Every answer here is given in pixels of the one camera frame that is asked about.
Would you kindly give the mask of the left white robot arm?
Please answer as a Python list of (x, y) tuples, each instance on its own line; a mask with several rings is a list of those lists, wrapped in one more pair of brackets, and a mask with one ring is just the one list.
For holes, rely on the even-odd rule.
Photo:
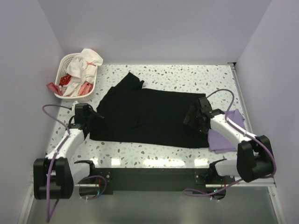
[(33, 164), (34, 196), (38, 200), (69, 199), (74, 185), (84, 180), (92, 183), (101, 180), (99, 195), (106, 192), (108, 181), (97, 175), (93, 161), (70, 163), (73, 154), (90, 132), (90, 123), (97, 113), (87, 103), (78, 103), (71, 108), (74, 115), (58, 145), (44, 158)]

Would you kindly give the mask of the black t shirt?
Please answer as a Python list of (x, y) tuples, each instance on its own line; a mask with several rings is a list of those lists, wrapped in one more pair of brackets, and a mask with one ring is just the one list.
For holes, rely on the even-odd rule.
[(185, 125), (195, 100), (204, 93), (183, 93), (143, 88), (143, 81), (128, 73), (111, 87), (97, 106), (90, 139), (133, 142), (183, 148), (207, 148), (207, 134)]

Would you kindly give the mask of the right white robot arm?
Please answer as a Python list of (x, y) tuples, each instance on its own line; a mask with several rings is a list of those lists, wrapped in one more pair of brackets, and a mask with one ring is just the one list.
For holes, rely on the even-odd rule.
[(194, 101), (184, 124), (199, 133), (207, 134), (214, 130), (225, 137), (237, 150), (235, 160), (222, 159), (212, 162), (208, 178), (219, 183), (225, 176), (238, 176), (245, 182), (272, 177), (277, 168), (270, 140), (262, 135), (256, 136), (238, 126), (220, 109), (212, 109), (206, 97)]

